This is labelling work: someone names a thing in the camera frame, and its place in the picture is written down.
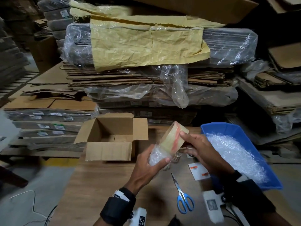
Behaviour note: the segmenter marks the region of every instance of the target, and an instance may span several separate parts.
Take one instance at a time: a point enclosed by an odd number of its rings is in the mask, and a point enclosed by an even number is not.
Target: black wrist strap
[[[261,189],[252,179],[237,182],[238,172],[233,177],[222,180],[224,186],[224,197],[232,202],[244,214],[246,213],[273,213],[276,211],[272,202],[263,194]]]
[[[113,226],[122,226],[130,217],[136,203],[135,195],[128,189],[123,187],[119,190],[123,192],[129,201],[118,197],[109,197],[100,212],[100,216],[104,222]]]

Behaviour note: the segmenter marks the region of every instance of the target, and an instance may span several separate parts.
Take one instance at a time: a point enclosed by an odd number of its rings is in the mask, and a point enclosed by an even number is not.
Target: scissors
[[[172,173],[171,173],[171,176],[172,176],[173,182],[175,183],[175,186],[177,187],[177,189],[179,191],[179,195],[178,195],[178,198],[177,198],[177,205],[178,205],[179,212],[182,213],[182,214],[186,214],[187,213],[187,209],[191,212],[194,209],[194,201],[193,201],[192,197],[190,197],[186,193],[183,193],[182,190],[181,190],[181,188],[180,188],[180,186],[179,186],[179,183],[176,181],[176,179],[175,179],[175,177],[174,177],[174,175]],[[179,202],[182,203],[182,206],[183,206],[184,210],[182,210],[180,208]]]

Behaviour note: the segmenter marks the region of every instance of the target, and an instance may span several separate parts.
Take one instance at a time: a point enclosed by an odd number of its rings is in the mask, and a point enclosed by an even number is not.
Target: blue tray
[[[275,173],[265,162],[264,158],[260,155],[257,149],[254,147],[250,139],[246,136],[244,131],[239,125],[229,124],[225,122],[212,122],[209,124],[201,125],[202,134],[223,134],[235,138],[246,151],[254,155],[255,160],[265,169],[268,181],[261,183],[259,187],[261,190],[282,190],[283,186]]]

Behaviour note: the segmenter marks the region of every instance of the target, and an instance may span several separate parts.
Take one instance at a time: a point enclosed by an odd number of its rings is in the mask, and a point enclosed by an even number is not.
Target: open cardboard box
[[[148,140],[148,120],[131,113],[107,113],[86,121],[74,144],[86,142],[86,161],[130,161],[135,140]]]

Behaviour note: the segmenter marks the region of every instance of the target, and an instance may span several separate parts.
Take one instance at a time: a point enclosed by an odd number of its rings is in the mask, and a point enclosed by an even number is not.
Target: bubble wrap
[[[253,179],[257,184],[267,181],[264,168],[233,137],[222,134],[206,134],[206,136],[217,152],[235,170]]]
[[[151,154],[150,154],[150,158],[149,158],[149,162],[148,162],[148,163],[149,163],[151,166],[154,166],[154,165],[156,165],[160,160],[162,160],[162,159],[164,159],[164,158],[171,158],[171,155],[170,155],[168,152],[166,152],[166,151],[160,149],[160,146],[156,144],[156,145],[154,146],[154,148],[153,148]]]

